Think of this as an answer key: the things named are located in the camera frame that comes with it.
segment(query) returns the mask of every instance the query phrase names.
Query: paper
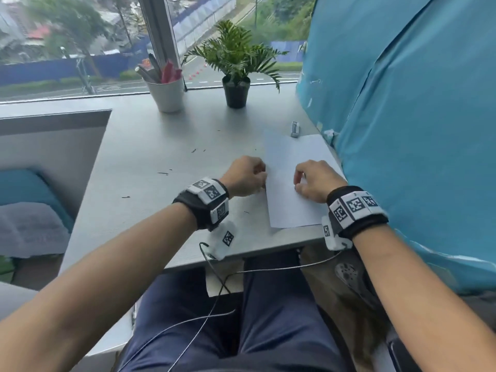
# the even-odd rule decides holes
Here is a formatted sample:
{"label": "paper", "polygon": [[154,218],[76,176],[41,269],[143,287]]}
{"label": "paper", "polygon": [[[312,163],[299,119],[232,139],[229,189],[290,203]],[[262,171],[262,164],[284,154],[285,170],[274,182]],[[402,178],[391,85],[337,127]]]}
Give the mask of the paper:
{"label": "paper", "polygon": [[272,131],[264,133],[267,165],[267,202],[270,227],[292,228],[321,223],[328,213],[325,204],[309,201],[295,192],[293,176],[296,165],[309,159],[326,161],[344,177],[340,165],[319,134],[292,138]]}
{"label": "paper", "polygon": [[69,232],[53,209],[43,203],[18,202],[0,206],[0,254],[28,258],[62,254]]}

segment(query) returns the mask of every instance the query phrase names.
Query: gray wall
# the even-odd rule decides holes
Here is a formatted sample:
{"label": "gray wall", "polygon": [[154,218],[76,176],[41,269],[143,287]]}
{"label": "gray wall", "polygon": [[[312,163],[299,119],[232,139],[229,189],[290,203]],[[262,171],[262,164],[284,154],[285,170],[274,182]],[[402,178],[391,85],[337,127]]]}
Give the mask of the gray wall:
{"label": "gray wall", "polygon": [[71,216],[83,199],[104,126],[0,135],[0,169],[42,173]]}

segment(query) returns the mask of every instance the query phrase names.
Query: white cup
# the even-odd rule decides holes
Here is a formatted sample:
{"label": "white cup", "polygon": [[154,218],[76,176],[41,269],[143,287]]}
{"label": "white cup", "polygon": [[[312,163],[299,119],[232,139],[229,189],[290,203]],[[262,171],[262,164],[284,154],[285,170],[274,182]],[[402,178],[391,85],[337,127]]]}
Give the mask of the white cup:
{"label": "white cup", "polygon": [[150,90],[153,100],[160,112],[178,112],[184,108],[184,81],[183,77],[170,83],[149,83],[146,86]]}

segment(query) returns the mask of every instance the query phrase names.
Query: forearm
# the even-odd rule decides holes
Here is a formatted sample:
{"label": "forearm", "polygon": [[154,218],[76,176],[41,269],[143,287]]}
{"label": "forearm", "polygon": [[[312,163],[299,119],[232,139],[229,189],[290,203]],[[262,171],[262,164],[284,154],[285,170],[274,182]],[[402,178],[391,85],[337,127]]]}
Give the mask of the forearm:
{"label": "forearm", "polygon": [[396,331],[423,371],[496,365],[493,332],[392,229],[371,228],[353,242]]}
{"label": "forearm", "polygon": [[69,370],[140,298],[195,230],[189,209],[173,204],[103,244],[0,323],[0,333],[8,334],[0,338],[0,359],[12,360],[4,356],[22,344],[36,352],[14,358],[26,368],[10,370],[34,365],[36,370]]}

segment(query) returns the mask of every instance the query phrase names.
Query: blue fabric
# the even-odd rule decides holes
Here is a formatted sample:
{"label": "blue fabric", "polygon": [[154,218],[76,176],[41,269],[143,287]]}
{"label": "blue fabric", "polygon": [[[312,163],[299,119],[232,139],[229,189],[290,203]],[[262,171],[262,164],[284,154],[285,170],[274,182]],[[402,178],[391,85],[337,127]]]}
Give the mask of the blue fabric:
{"label": "blue fabric", "polygon": [[72,232],[74,220],[40,176],[28,169],[0,171],[0,206],[17,202],[39,202],[49,205],[67,230]]}
{"label": "blue fabric", "polygon": [[[298,265],[296,251],[288,250],[251,257],[245,262],[245,270]],[[136,328],[123,351],[120,365],[160,331],[181,321],[207,315],[214,300],[208,297],[202,267],[160,275],[142,298]],[[235,307],[240,307],[241,311],[207,321],[178,365],[207,363],[236,354],[312,346],[325,350],[334,358],[335,370],[344,370],[337,345],[300,269],[245,274],[244,297],[221,296],[214,313],[229,312]],[[203,320],[192,321],[166,332],[146,346],[123,371],[171,365],[202,323]]]}
{"label": "blue fabric", "polygon": [[496,287],[495,8],[319,0],[298,87],[350,183],[459,293]]}

